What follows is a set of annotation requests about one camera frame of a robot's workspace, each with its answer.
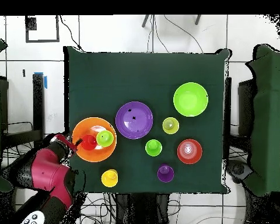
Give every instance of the red cup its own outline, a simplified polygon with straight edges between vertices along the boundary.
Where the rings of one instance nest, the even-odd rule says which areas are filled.
[[[93,135],[85,135],[82,137],[81,147],[87,151],[95,149],[97,143],[96,138]]]
[[[185,164],[194,164],[202,156],[202,148],[199,142],[193,139],[186,139],[177,148],[177,156]]]

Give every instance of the chair leg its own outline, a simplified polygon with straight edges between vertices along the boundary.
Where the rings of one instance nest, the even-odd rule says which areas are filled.
[[[195,21],[195,25],[198,25],[201,15],[198,15]]]
[[[145,15],[142,27],[145,27],[149,15]]]

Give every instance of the orange bowl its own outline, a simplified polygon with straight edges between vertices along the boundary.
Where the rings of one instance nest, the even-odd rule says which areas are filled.
[[[90,117],[80,121],[72,132],[72,142],[75,144],[80,138],[83,138],[85,135],[93,135],[96,138],[96,135],[100,131],[108,130],[114,136],[113,143],[108,147],[102,147],[97,145],[95,149],[86,150],[83,149],[81,145],[78,146],[77,155],[87,162],[101,162],[102,160],[107,159],[115,150],[116,146],[116,132],[112,125],[102,119],[97,117]]]

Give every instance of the yellow cup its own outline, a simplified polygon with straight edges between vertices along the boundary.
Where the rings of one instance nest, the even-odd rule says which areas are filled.
[[[106,187],[114,187],[118,182],[118,174],[115,169],[109,169],[101,175],[101,182]]]

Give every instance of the table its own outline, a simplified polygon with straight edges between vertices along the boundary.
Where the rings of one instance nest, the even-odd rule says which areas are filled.
[[[117,131],[117,146],[108,159],[89,163],[73,157],[70,166],[79,170],[76,190],[83,186],[84,170],[85,191],[90,193],[227,193],[221,176],[224,65],[229,50],[216,54],[86,53],[64,47],[64,53],[65,130],[72,131],[84,118],[101,117],[117,131],[116,113],[130,101],[145,103],[153,113],[153,127],[145,137],[131,140]],[[175,90],[186,82],[198,82],[208,92],[208,107],[197,117],[184,117],[173,106]],[[176,134],[162,130],[166,117],[178,119]],[[145,152],[152,138],[163,145],[157,157]],[[193,165],[177,157],[179,143],[188,138],[197,140],[203,149],[202,158]],[[170,183],[157,178],[162,163],[174,169]],[[110,168],[118,171],[118,183],[107,188],[100,178]]]

